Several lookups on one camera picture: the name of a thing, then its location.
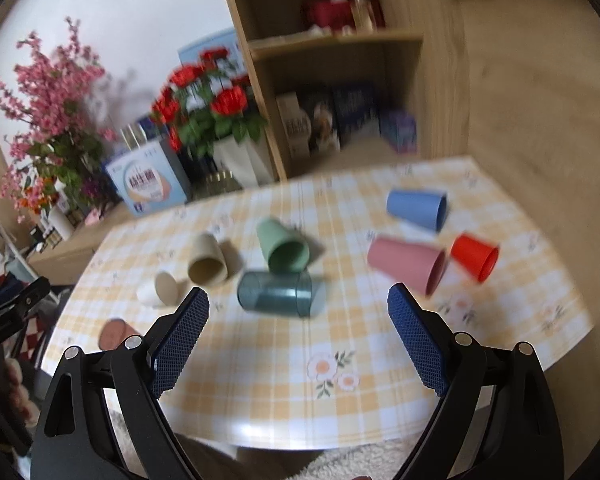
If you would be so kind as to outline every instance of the plastic cup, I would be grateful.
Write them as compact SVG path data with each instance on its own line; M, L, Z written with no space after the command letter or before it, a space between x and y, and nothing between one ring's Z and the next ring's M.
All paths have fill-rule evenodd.
M446 194L394 189L386 199L386 210L392 216L440 232L446 220Z
M271 272L301 272L309 263L309 245L297 232L275 218L267 218L256 228L262 256Z
M216 238L203 233L193 240L189 256L189 279L199 286L213 286L228 276L224 254Z
M244 310L282 316L308 317L313 287L307 272L250 270L238 284L238 302Z
M496 266L500 249L462 233L451 247L451 257L461 264L478 283L483 283Z
M140 333L123 319L109 319L100 332L98 347L100 350L115 350L127 337Z
M385 236L373 241L366 260L424 296L433 294L445 271L444 250Z
M136 291L140 303L146 306L173 306L178 303L178 283L168 272L158 272Z

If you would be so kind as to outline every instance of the beige cup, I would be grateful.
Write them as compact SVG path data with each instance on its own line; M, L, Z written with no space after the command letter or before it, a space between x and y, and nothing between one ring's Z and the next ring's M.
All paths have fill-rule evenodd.
M226 280L228 271L224 254L212 234L203 233L193 240L187 273L199 286L214 286Z

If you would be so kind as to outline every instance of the wall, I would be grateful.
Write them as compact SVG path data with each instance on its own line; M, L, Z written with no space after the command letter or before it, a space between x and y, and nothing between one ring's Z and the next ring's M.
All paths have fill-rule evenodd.
M586 0L459 0L469 150L555 245L592 332L546 372L566 472L600 437L600 19Z
M0 28L0 73L15 86L13 66L27 63L16 41L35 29L49 52L68 39L65 16L82 20L81 40L94 47L112 76L98 93L106 108L99 118L123 126L146 114L170 71L177 51L199 38L232 27L225 0L18 0ZM0 144L22 129L0 112Z

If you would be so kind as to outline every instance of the screw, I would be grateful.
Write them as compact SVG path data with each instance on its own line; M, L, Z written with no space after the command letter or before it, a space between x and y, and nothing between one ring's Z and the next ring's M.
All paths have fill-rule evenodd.
M139 335L133 335L131 337L127 337L125 340L125 347L128 350L132 350L134 348L138 348L140 343L142 342L142 338Z
M462 346L471 346L473 343L473 338L465 332L458 332L456 334L456 343Z
M78 355L78 347L77 346L69 346L69 348L67 348L64 351L64 357L67 359L73 359L77 355Z
M520 350L524 355L533 355L534 348L524 341L518 345L518 350Z

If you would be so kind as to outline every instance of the tablecloth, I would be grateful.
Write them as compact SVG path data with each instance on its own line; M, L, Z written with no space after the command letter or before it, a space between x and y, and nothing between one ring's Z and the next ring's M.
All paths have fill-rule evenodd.
M386 213L395 187L448 194L439 235ZM238 305L240 273L266 265L256 225L267 216L304 233L317 256L309 271L323 284L324 304L310 319L263 316ZM589 315L545 236L469 157L318 174L119 226L75 287L43 368L53 373L70 345L97 351L108 319L121 317L144 333L173 311L142 306L136 288L163 269L183 282L184 294L190 242L209 231L222 242L232 276L208 290L209 322L176 387L160 399L174 431L272 449L412 435L424 428L437 398L420 383L387 315L394 282L368 267L366 252L378 234L449 249L465 230L500 245L490 278L477 285L451 262L432 297L417 300L483 345L529 341L546 369L591 329Z

